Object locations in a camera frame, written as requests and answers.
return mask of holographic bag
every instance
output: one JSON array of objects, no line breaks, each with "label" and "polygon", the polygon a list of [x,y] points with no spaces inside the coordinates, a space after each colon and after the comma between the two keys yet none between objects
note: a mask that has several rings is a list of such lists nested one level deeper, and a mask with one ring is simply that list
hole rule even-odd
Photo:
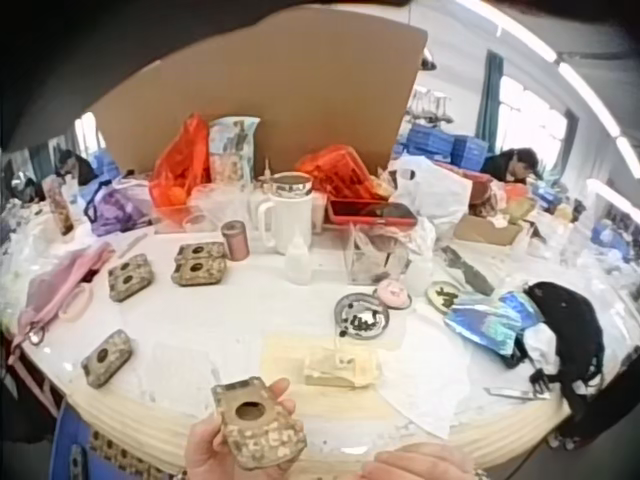
[{"label": "holographic bag", "polygon": [[509,358],[518,335],[542,321],[538,308],[522,292],[507,292],[497,298],[461,294],[445,317],[455,332]]}]

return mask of purple bag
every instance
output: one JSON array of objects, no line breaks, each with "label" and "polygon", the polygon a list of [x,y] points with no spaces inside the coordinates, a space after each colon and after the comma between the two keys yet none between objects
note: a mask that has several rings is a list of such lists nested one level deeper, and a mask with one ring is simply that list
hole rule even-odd
[{"label": "purple bag", "polygon": [[110,180],[100,182],[87,202],[84,214],[91,222],[91,231],[98,237],[146,227],[150,222],[149,217],[115,189]]}]

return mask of cardboard sheet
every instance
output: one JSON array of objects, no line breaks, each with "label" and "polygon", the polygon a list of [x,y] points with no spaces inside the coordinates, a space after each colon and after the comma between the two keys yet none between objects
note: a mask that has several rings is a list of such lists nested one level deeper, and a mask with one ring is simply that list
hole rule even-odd
[{"label": "cardboard sheet", "polygon": [[153,169],[192,112],[254,115],[256,171],[334,143],[371,172],[386,166],[427,32],[371,15],[300,7],[185,48],[100,99],[96,116],[122,170]]},{"label": "cardboard sheet", "polygon": [[262,350],[262,378],[273,382],[280,377],[291,380],[287,396],[296,400],[296,414],[344,420],[384,420],[394,417],[394,410],[375,387],[349,389],[305,385],[304,361],[315,347],[333,347],[333,339],[270,336]]}]

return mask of mug handle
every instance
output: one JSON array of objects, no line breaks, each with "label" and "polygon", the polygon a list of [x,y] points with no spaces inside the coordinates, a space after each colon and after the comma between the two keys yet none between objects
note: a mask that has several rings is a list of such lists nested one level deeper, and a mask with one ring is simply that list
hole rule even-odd
[{"label": "mug handle", "polygon": [[258,228],[260,230],[260,235],[262,236],[262,243],[264,243],[265,246],[268,248],[272,248],[276,246],[276,240],[275,238],[273,238],[273,235],[267,235],[267,226],[266,226],[267,210],[269,210],[270,208],[273,208],[274,206],[275,204],[273,202],[265,202],[258,207]]}]

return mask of knife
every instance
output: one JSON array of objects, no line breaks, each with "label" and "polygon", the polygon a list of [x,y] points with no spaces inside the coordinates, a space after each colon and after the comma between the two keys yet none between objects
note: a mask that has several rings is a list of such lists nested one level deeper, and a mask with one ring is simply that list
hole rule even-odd
[{"label": "knife", "polygon": [[516,400],[550,400],[551,394],[528,392],[525,390],[514,390],[513,388],[491,387],[485,388],[489,395],[494,397],[515,398]]}]

